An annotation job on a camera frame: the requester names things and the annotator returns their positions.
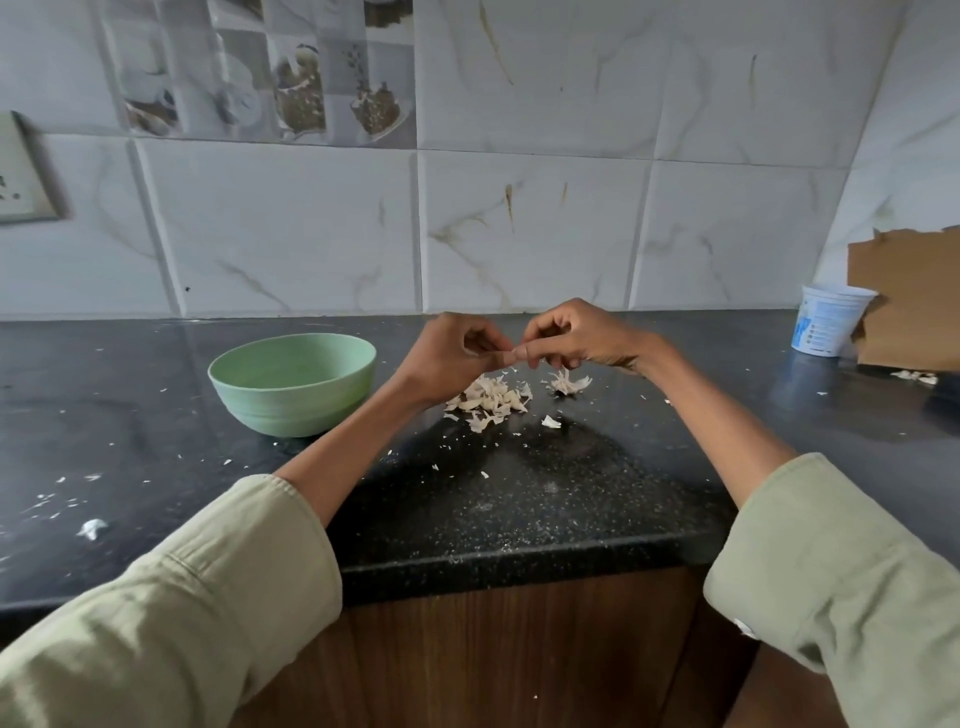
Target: white tile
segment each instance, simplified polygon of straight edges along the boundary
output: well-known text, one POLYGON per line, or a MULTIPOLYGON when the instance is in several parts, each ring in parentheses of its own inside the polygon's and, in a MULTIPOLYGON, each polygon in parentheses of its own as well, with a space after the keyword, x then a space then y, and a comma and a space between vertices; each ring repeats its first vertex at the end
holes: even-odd
POLYGON ((412 152, 137 145, 189 315, 416 310, 412 152))
POLYGON ((85 0, 0 3, 0 109, 45 132, 119 130, 85 0))
POLYGON ((795 305, 846 172, 655 162, 631 308, 795 305))
POLYGON ((41 139, 66 219, 0 226, 0 317, 169 316, 130 142, 41 139))
POLYGON ((847 245, 874 229, 960 225, 960 6, 917 4, 890 58, 816 280, 847 282, 847 245))
POLYGON ((673 17, 670 0, 418 0, 421 148, 649 158, 673 17))
POLYGON ((657 158, 850 164, 900 0, 682 0, 657 158))
POLYGON ((541 310, 580 296, 622 308, 649 167, 420 152, 424 307, 541 310))

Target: right hand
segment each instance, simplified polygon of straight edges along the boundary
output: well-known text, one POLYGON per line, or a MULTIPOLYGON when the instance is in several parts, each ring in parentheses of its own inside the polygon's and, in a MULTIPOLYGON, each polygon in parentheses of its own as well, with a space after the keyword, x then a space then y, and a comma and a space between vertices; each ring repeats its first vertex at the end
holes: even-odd
POLYGON ((555 369, 576 369, 582 361, 592 361, 643 374, 646 359, 667 346, 659 334, 630 327, 602 308, 573 299, 531 321, 514 353, 534 369, 541 359, 555 369))

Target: granite countertop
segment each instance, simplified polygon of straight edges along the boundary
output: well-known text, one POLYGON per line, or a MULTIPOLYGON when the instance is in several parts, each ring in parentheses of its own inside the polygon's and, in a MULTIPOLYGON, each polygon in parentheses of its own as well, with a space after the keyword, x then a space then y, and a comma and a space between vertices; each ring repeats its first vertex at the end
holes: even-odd
MULTIPOLYGON (((792 352, 792 311, 625 316, 669 336, 798 449, 825 452, 960 564, 954 403, 792 352)), ((527 320, 494 318, 514 337, 527 320)), ((0 324, 0 613, 54 607, 113 578, 237 478, 308 444, 234 421, 206 377, 216 355, 284 333, 352 333, 377 346, 379 384, 422 321, 0 324), (93 518, 109 524, 96 542, 77 535, 93 518)), ((674 409, 642 378, 581 371, 593 383, 562 399, 540 383, 543 369, 506 370, 531 383, 531 412, 481 434, 440 408, 411 423, 329 528, 345 601, 711 562, 735 512, 674 409), (541 426, 544 414, 563 429, 541 426)))

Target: plastic container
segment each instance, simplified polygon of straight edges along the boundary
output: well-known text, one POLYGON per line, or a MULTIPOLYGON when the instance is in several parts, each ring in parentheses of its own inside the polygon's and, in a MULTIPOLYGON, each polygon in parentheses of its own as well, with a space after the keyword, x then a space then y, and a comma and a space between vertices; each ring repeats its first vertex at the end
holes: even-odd
POLYGON ((839 356, 876 291, 851 285, 804 286, 790 346, 814 356, 839 356))
POLYGON ((376 348, 340 333, 296 333, 231 349, 207 374, 231 415, 256 432, 309 437, 370 392, 376 348))

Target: green sleeve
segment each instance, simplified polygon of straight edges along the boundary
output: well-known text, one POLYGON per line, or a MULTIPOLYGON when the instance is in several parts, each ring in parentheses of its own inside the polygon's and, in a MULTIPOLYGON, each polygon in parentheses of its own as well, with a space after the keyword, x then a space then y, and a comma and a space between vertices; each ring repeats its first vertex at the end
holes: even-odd
POLYGON ((960 574, 823 455, 750 497, 705 593, 825 672, 851 728, 960 726, 960 574))
POLYGON ((340 609, 320 521, 244 478, 0 653, 0 725, 225 726, 340 609))

